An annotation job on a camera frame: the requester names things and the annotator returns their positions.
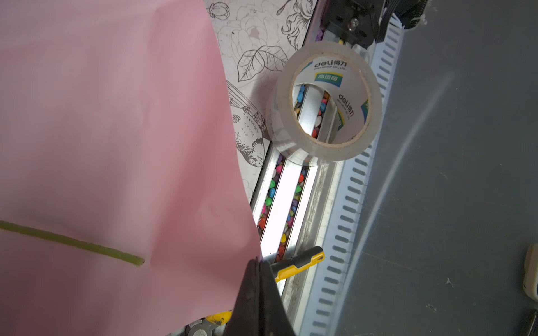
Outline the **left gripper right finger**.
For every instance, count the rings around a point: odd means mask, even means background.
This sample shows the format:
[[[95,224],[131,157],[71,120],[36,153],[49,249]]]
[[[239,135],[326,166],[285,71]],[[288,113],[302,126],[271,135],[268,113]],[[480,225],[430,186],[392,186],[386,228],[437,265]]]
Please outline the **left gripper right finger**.
[[[295,336],[269,263],[260,264],[259,334]]]

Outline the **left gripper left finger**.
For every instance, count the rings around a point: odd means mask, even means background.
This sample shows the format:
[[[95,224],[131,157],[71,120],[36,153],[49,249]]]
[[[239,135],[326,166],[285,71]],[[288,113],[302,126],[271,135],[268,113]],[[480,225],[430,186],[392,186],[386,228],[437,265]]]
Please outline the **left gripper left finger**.
[[[261,262],[250,260],[247,264],[237,300],[224,335],[255,336],[260,334]]]

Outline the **purple pink wrapping paper sheet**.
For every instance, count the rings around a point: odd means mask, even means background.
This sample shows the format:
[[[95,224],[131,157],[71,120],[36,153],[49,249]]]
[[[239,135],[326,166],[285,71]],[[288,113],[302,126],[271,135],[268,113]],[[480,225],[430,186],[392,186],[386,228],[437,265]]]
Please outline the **purple pink wrapping paper sheet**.
[[[166,335],[233,307],[259,238],[202,1],[1,3],[1,334]]]

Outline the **white fake rose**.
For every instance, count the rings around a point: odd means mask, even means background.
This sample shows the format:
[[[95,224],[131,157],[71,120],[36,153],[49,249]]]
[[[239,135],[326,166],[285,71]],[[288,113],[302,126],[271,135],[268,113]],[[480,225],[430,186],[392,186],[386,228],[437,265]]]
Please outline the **white fake rose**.
[[[130,253],[112,249],[110,247],[84,242],[79,239],[74,239],[65,235],[59,235],[54,232],[44,231],[36,228],[31,228],[23,225],[1,221],[1,229],[9,232],[16,232],[21,235],[43,239],[49,242],[55,242],[66,246],[71,246],[84,251],[89,251],[103,256],[108,256],[114,259],[122,260],[136,266],[142,266],[145,263],[143,257],[135,256]]]

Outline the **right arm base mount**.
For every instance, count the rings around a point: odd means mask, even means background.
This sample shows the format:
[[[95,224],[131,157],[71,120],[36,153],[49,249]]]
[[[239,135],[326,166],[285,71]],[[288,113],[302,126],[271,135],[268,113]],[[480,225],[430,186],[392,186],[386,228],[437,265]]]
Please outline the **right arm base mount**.
[[[368,48],[385,40],[392,18],[404,29],[416,27],[427,4],[427,0],[332,0],[321,25],[345,42]]]

